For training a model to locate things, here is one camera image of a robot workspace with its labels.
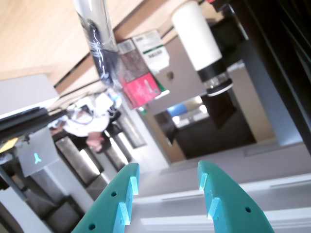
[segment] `white wall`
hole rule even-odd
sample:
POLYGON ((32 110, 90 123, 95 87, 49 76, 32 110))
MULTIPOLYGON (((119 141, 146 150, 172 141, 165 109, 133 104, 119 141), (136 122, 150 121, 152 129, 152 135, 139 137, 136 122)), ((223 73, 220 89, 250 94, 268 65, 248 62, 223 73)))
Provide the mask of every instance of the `white wall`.
POLYGON ((274 142, 268 142, 182 161, 163 171, 142 174, 136 198, 197 190, 199 160, 216 163, 237 183, 311 173, 311 157, 304 144, 275 148, 274 142), (256 150, 261 153, 252 155, 256 150))
MULTIPOLYGON (((304 144, 276 147, 270 141, 201 159, 216 163, 247 190, 277 233, 311 232, 311 157, 304 144)), ((142 174, 125 232, 213 232, 198 191, 198 160, 142 174)))

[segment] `product label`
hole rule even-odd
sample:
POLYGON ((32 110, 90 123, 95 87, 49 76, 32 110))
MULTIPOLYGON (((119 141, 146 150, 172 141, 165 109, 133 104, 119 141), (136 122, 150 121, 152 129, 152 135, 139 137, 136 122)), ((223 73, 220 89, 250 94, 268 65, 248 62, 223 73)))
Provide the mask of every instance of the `product label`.
POLYGON ((157 30, 133 37, 133 41, 150 70, 162 70, 169 65, 169 54, 157 30))

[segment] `screw hole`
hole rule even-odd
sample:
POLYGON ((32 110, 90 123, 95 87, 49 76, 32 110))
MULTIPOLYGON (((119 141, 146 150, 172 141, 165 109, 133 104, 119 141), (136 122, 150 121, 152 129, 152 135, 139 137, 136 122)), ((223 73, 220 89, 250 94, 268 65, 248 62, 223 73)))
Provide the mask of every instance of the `screw hole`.
POLYGON ((92 230, 94 230, 96 228, 96 226, 95 226, 95 224, 92 223, 92 224, 89 225, 88 228, 89 228, 90 231, 92 231, 92 230))
POLYGON ((248 212, 248 213, 252 212, 251 208, 249 208, 249 207, 245 207, 245 210, 246 210, 246 212, 248 212))

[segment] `wooden ceiling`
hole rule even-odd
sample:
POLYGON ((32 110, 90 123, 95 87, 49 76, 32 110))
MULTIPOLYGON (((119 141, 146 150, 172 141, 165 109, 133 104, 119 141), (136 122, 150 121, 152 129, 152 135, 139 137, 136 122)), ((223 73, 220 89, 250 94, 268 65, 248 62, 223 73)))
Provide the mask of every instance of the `wooden ceiling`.
MULTIPOLYGON (((0 0, 0 80, 45 73, 61 95, 98 80, 90 56, 64 79, 89 53, 72 1, 0 0)), ((157 29, 166 44, 176 36, 172 12, 187 0, 106 1, 117 41, 157 29)), ((222 18, 197 2, 207 19, 222 18)))

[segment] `clear plastic bottle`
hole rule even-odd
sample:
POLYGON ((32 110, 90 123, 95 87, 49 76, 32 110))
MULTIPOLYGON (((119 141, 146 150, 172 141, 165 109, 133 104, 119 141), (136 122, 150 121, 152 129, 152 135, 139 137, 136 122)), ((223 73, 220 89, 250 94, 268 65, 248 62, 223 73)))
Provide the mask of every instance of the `clear plastic bottle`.
POLYGON ((121 60, 111 28, 105 0, 74 0, 76 11, 100 79, 112 87, 120 85, 121 60))

